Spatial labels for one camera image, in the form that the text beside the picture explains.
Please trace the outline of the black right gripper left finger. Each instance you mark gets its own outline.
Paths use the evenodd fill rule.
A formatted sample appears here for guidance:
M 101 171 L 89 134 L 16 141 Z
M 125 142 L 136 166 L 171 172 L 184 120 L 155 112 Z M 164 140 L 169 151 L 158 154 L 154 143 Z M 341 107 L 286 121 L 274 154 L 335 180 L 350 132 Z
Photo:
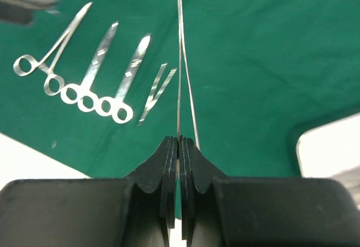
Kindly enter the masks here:
M 177 139 L 123 178 L 89 178 L 1 137 L 2 246 L 168 246 Z

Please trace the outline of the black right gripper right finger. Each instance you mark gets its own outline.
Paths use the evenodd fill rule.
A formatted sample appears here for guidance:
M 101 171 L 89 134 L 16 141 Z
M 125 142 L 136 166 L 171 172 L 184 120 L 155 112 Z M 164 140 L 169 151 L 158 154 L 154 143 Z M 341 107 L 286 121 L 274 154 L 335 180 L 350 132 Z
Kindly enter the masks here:
M 228 176 L 186 137 L 178 162 L 188 246 L 359 245 L 359 210 L 336 180 Z

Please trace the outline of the steel forceps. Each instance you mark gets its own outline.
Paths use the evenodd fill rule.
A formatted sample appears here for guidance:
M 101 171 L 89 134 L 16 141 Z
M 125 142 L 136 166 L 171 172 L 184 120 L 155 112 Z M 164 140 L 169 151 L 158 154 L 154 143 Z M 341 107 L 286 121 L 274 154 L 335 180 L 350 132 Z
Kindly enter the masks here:
M 86 3 L 77 12 L 67 28 L 62 32 L 57 41 L 41 60 L 38 61 L 29 54 L 25 54 L 17 58 L 13 64 L 15 74 L 20 77 L 24 77 L 31 74 L 35 69 L 39 69 L 46 74 L 46 79 L 43 85 L 45 94 L 48 96 L 55 96 L 60 93 L 62 88 L 65 86 L 65 81 L 63 77 L 54 72 L 55 66 L 92 4 L 92 1 Z
M 95 109 L 98 115 L 103 117 L 111 116 L 114 122 L 118 124 L 125 124 L 133 118 L 133 109 L 125 103 L 125 98 L 143 61 L 150 39 L 151 34 L 146 34 L 140 40 L 115 96 L 104 96 L 98 100 L 98 106 Z

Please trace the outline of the steel tweezers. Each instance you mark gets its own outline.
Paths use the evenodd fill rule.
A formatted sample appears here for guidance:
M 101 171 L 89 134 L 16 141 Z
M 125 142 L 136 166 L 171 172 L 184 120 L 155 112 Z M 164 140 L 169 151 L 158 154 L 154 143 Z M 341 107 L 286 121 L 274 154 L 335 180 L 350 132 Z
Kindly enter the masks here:
M 190 109 L 192 116 L 193 132 L 195 135 L 195 145 L 200 149 L 199 131 L 197 128 L 196 112 L 194 98 L 192 94 L 191 79 L 188 70 L 188 61 L 186 53 L 184 21 L 183 21 L 183 1 L 177 0 L 177 15 L 178 15 L 178 97 L 177 97 L 177 138 L 179 140 L 181 135 L 181 97 L 182 97 L 182 68 L 186 72 L 186 79 L 190 98 Z
M 138 126 L 140 126 L 145 121 L 147 115 L 149 114 L 151 109 L 156 105 L 156 103 L 159 100 L 160 96 L 163 94 L 166 87 L 168 86 L 168 84 L 172 80 L 173 76 L 177 72 L 177 68 L 171 69 L 169 74 L 165 78 L 165 81 L 163 81 L 162 85 L 158 89 L 160 79 L 163 76 L 163 73 L 164 73 L 167 65 L 168 65 L 168 63 L 161 64 L 161 66 L 160 66 L 160 68 L 158 70 L 158 73 L 155 76 L 155 79 L 154 79 L 154 81 L 152 83 L 152 86 L 151 86 L 151 89 L 150 89 L 150 93 L 149 93 L 149 95 L 147 97 L 147 100 L 146 100 L 146 103 L 145 103 L 143 113 L 142 113 L 142 115 L 141 115 L 141 117 L 140 117 L 140 119 L 138 121 Z

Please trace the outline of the steel surgical scissors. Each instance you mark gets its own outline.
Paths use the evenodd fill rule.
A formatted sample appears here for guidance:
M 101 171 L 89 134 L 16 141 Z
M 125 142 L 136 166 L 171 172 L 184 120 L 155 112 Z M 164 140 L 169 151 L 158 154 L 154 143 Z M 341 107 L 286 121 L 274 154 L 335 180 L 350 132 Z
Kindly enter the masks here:
M 104 35 L 102 41 L 99 43 L 99 46 L 95 51 L 94 57 L 85 73 L 81 84 L 78 85 L 75 83 L 70 83 L 65 85 L 61 89 L 60 97 L 65 104 L 77 104 L 79 110 L 85 113 L 89 113 L 95 110 L 99 98 L 90 89 L 111 46 L 111 42 L 116 34 L 118 25 L 118 21 L 113 22 L 107 30 L 106 34 Z M 86 97 L 92 100 L 91 107 L 86 107 L 86 105 L 84 104 L 83 100 Z

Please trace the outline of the steel instrument tray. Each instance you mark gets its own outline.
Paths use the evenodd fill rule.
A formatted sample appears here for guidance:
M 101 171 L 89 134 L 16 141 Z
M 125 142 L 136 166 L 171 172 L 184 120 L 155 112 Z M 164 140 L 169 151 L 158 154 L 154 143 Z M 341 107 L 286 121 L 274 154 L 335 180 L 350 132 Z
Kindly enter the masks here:
M 333 178 L 359 193 L 359 114 L 304 132 L 296 144 L 301 175 Z

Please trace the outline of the green surgical cloth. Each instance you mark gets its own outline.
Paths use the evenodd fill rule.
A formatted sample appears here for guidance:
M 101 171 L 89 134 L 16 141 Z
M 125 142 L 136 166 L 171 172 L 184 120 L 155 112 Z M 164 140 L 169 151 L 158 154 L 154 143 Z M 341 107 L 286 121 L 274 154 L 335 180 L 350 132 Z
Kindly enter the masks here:
M 151 40 L 117 124 L 43 90 L 45 73 L 14 73 L 41 59 L 76 13 L 91 7 L 55 72 L 80 83 L 118 22 L 93 82 L 114 96 L 140 40 Z M 176 72 L 143 123 L 161 64 L 178 67 L 177 0 L 60 0 L 29 26 L 1 24 L 1 132 L 90 177 L 124 177 L 166 136 L 199 132 L 202 154 L 230 176 L 297 177 L 305 131 L 359 111 L 359 0 L 183 0 L 188 68 Z

